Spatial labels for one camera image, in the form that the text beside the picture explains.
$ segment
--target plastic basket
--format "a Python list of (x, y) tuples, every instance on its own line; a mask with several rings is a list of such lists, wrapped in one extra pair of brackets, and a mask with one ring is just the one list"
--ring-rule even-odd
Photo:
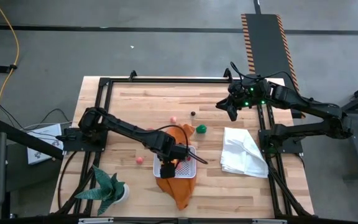
[[(196, 154), (196, 148), (189, 146), (189, 149), (192, 153)], [(197, 173), (197, 161), (193, 158), (190, 161), (181, 161), (181, 168), (175, 170), (175, 178), (193, 178)], [(157, 155), (154, 154), (153, 162), (153, 174), (156, 177), (160, 177), (161, 163)]]

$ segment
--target wooden table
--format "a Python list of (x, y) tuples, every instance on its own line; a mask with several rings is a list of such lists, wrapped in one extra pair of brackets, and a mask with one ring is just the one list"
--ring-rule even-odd
[[(73, 125), (79, 122), (85, 108), (94, 106), (100, 77), (84, 77), (74, 115)], [(283, 84), (282, 79), (270, 79)], [(158, 128), (169, 124), (176, 116), (178, 123), (208, 127), (206, 134), (192, 135), (197, 155), (209, 164), (198, 163), (197, 181), (189, 206), (179, 211), (173, 199), (163, 193), (152, 173), (153, 154), (143, 145), (116, 133), (109, 132), (100, 168), (130, 188), (128, 201), (111, 206), (104, 216), (114, 217), (191, 217), (191, 218), (272, 218), (273, 208), (268, 179), (231, 174), (221, 170), (220, 158), (224, 127), (248, 129), (258, 144), (259, 120), (256, 109), (239, 111), (237, 121), (231, 122), (227, 113), (215, 108), (216, 102), (227, 97), (227, 84), (181, 83), (115, 83), (109, 113), (141, 128)], [(273, 109), (275, 122), (293, 125), (289, 110)], [(143, 157), (138, 166), (136, 157)], [(71, 161), (62, 183), (62, 203), (78, 185), (84, 153)], [(313, 213), (308, 184), (300, 159), (283, 154), (288, 188), (304, 208)], [(51, 212), (57, 210), (57, 191)], [(277, 191), (280, 208), (284, 211), (281, 190)], [(94, 201), (92, 216), (96, 216), (99, 201)]]

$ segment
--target concrete floor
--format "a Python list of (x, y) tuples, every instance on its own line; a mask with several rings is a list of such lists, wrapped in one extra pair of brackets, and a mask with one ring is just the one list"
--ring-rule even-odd
[[(252, 2), (0, 0), (0, 5), (16, 25), (241, 28), (239, 14), (254, 13)], [(358, 30), (356, 0), (260, 0), (260, 5), (262, 13), (281, 15), (286, 29)], [(220, 77), (231, 60), (247, 71), (242, 34), (18, 31), (17, 35), (19, 69), (1, 103), (23, 125), (38, 123), (54, 108), (72, 117), (85, 75), (128, 75), (134, 69), (139, 75)], [(287, 38), (301, 94), (344, 105), (358, 89), (358, 36)], [(15, 53), (12, 34), (0, 30), (0, 63), (12, 63)], [(0, 75), (0, 86), (4, 77)], [(295, 123), (317, 120), (307, 116)], [(63, 118), (55, 114), (48, 121)], [(358, 170), (349, 142), (310, 137), (302, 145), (315, 213), (358, 221), (358, 181), (342, 181), (343, 175)], [(22, 217), (47, 214), (55, 183), (56, 179), (15, 192), (12, 211)]]

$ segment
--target white pot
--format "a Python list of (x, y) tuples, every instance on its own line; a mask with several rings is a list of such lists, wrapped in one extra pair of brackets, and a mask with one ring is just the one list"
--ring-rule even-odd
[(128, 199), (128, 197), (129, 197), (129, 187), (127, 184), (124, 184), (124, 195), (119, 200), (116, 200), (113, 203), (113, 205), (125, 202)]

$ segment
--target white napkin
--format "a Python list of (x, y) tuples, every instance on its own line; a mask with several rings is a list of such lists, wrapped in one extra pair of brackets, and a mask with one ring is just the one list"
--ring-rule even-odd
[(222, 170), (267, 178), (267, 164), (248, 130), (224, 128)]

